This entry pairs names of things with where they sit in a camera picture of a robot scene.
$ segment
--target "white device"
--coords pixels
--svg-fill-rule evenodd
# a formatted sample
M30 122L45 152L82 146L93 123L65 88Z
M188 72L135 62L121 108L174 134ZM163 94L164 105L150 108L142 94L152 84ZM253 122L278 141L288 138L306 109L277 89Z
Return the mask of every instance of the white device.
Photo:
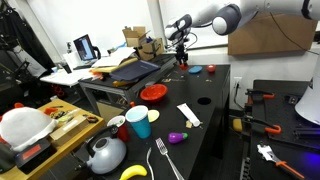
M320 0L212 0L206 7L171 20L165 36L177 45L176 58L187 64L185 37L191 28L212 25L219 35L227 35L249 22L258 12L282 13L320 20ZM320 125L320 57L313 78L302 99L295 106L303 118Z

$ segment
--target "paper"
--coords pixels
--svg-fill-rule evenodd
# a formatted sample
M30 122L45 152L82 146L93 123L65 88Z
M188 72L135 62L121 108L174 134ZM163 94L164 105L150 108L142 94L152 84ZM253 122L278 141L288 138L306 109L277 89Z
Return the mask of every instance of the paper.
M95 62L92 67L118 66L123 59L128 58L134 51L133 47L119 48L110 56L102 57L100 60Z

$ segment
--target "red bowl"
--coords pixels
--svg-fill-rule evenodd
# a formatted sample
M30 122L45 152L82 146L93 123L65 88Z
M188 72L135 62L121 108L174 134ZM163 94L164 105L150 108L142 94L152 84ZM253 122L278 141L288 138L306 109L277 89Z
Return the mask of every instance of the red bowl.
M167 86L163 84L154 84L143 89L140 93L140 98L150 103L156 103L164 97L167 91Z

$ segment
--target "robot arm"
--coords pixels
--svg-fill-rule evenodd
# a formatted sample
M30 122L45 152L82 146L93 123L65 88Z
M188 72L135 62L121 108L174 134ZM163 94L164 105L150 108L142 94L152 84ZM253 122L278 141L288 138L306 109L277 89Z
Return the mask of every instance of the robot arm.
M186 14L169 22L166 38L180 41L191 28L212 23L218 35L228 35L250 21L258 11L303 16L320 20L319 0L213 0L195 13Z

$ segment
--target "floor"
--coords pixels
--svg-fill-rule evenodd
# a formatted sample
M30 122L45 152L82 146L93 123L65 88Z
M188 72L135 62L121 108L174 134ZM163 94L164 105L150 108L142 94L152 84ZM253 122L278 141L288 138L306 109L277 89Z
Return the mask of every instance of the floor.
M91 111L92 107L85 98L75 104L84 110ZM219 159L211 157L207 164L204 180L239 180L242 162L243 142L236 132L230 129L225 136L224 157ZM88 154L83 149L77 151L76 156L82 161L88 160ZM68 155L50 169L40 179L43 180L64 180L64 179L93 179L89 177L89 171L75 171L74 168L80 164L72 155Z

